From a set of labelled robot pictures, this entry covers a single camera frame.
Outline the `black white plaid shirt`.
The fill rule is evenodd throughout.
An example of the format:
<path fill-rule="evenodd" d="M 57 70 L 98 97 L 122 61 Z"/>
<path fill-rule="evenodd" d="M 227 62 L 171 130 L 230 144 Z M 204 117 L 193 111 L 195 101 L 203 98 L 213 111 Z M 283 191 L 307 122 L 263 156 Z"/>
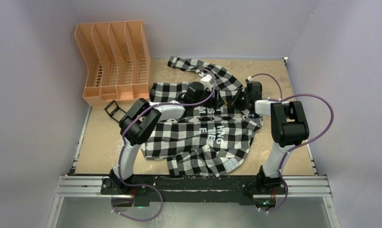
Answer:
<path fill-rule="evenodd" d="M 229 102 L 243 85 L 227 69 L 198 59 L 171 56 L 168 67 L 199 73 L 208 68 L 216 78 L 220 97 Z M 151 102 L 170 102 L 186 92 L 190 82 L 155 82 Z M 176 176 L 225 175 L 239 168 L 250 152 L 255 132 L 263 125 L 254 117 L 222 105 L 218 109 L 199 106 L 183 117 L 158 122 L 150 138 L 141 146 L 147 160 L 167 160 L 169 174 Z"/>

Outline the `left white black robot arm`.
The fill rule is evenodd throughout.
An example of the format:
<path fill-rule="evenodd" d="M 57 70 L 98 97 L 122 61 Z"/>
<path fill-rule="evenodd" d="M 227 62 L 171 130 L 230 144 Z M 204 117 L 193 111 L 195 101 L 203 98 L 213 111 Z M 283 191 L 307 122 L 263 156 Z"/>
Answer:
<path fill-rule="evenodd" d="M 119 121 L 123 145 L 118 155 L 118 161 L 110 171 L 109 178 L 112 187 L 119 194 L 126 194 L 131 187 L 141 184 L 131 184 L 128 179 L 133 175 L 134 163 L 138 150 L 151 136 L 157 123 L 169 119 L 179 119 L 192 107 L 213 104 L 217 83 L 192 82 L 184 94 L 184 102 L 148 102 L 138 99 Z"/>

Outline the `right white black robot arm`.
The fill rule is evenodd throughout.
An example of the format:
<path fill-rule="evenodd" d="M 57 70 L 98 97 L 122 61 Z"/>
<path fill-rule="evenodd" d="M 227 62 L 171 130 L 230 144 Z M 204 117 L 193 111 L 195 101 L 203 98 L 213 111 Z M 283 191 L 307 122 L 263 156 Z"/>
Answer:
<path fill-rule="evenodd" d="M 289 159 L 290 150 L 302 144 L 309 136 L 309 127 L 303 105 L 299 101 L 280 102 L 262 98 L 262 85 L 246 80 L 246 88 L 240 89 L 231 105 L 247 110 L 249 118 L 270 117 L 271 136 L 274 141 L 266 162 L 260 167 L 253 184 L 261 193 L 268 193 L 282 184 L 282 170 Z"/>

